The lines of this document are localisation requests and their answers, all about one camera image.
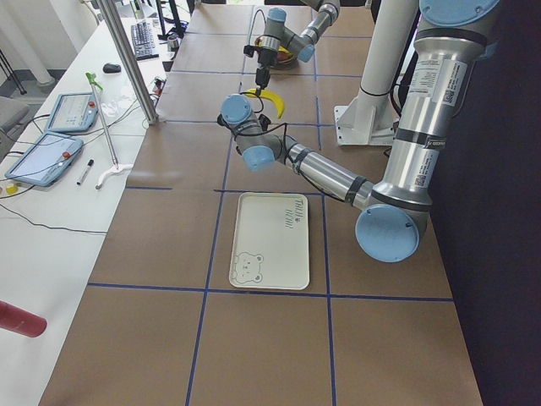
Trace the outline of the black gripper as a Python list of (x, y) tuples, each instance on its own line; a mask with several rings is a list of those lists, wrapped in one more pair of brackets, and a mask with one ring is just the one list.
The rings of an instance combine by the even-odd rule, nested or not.
[(258, 54), (257, 62), (258, 68), (255, 74), (255, 94), (260, 94), (260, 90), (265, 90), (266, 85), (269, 84), (271, 73), (271, 49), (267, 47), (245, 45), (243, 47), (243, 54), (249, 58), (252, 58), (255, 53)]

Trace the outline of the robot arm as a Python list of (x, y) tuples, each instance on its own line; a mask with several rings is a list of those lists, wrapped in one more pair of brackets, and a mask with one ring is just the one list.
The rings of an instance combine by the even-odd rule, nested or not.
[(314, 20), (301, 33), (286, 26), (286, 12), (272, 8), (260, 42), (245, 55), (257, 57), (256, 86), (228, 96), (218, 123), (229, 129), (251, 171), (275, 162), (330, 197), (360, 210), (355, 233), (363, 251), (383, 262), (411, 256), (424, 235), (432, 201), (428, 187), (446, 131), (466, 88), (465, 77), (489, 50), (496, 1), (374, 1), (374, 33), (357, 96), (335, 109), (342, 145), (391, 146), (383, 178), (371, 183), (301, 145), (274, 136), (257, 115), (251, 96), (263, 96), (277, 53), (285, 49), (307, 62), (326, 29), (338, 19), (337, 1), (313, 1)]
[(264, 33), (258, 45), (245, 45), (243, 53), (252, 58), (258, 53), (258, 68), (256, 69), (255, 94), (260, 96), (268, 86), (271, 78), (271, 68), (277, 64), (280, 47), (285, 48), (302, 62), (308, 62), (314, 55), (315, 45), (338, 19), (341, 4), (339, 1), (303, 1), (314, 9), (317, 14), (301, 34), (286, 27), (287, 12), (278, 7), (271, 8), (266, 16)]

